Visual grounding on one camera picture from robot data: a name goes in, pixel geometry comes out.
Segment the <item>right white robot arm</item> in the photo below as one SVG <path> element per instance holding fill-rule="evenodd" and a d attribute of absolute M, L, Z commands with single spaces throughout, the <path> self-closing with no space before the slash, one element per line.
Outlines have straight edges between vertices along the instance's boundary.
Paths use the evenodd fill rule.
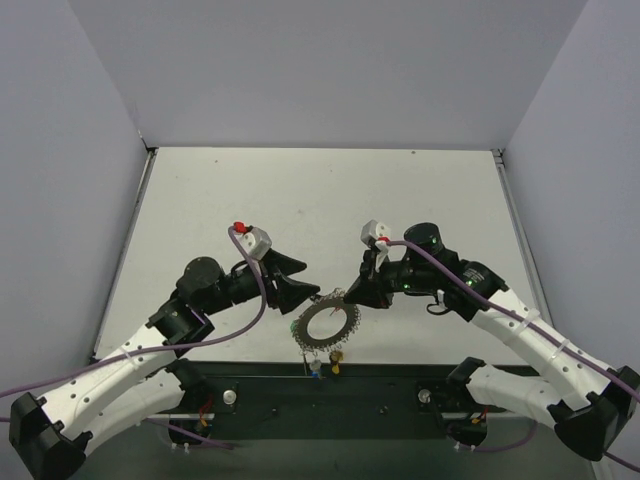
<path fill-rule="evenodd" d="M 376 220 L 363 226 L 360 239 L 366 250 L 345 302 L 388 309 L 397 293 L 435 299 L 536 372 L 522 377 L 468 358 L 451 372 L 450 383 L 477 404 L 547 426 L 584 459 L 605 457 L 639 402 L 638 373 L 583 352 L 490 268 L 446 248 L 435 224 L 416 224 L 398 241 L 389 234 Z"/>

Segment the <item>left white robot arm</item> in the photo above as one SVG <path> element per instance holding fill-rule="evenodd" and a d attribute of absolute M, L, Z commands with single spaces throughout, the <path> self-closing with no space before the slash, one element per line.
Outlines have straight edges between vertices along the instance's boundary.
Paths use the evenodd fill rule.
<path fill-rule="evenodd" d="M 181 358 L 209 344 L 212 315 L 253 298 L 287 314 L 320 291 L 293 279 L 304 262 L 274 250 L 243 264 L 227 273 L 210 257 L 190 261 L 170 298 L 116 351 L 13 401 L 9 442 L 33 478 L 67 479 L 100 441 L 146 416 L 199 408 L 205 387 Z"/>

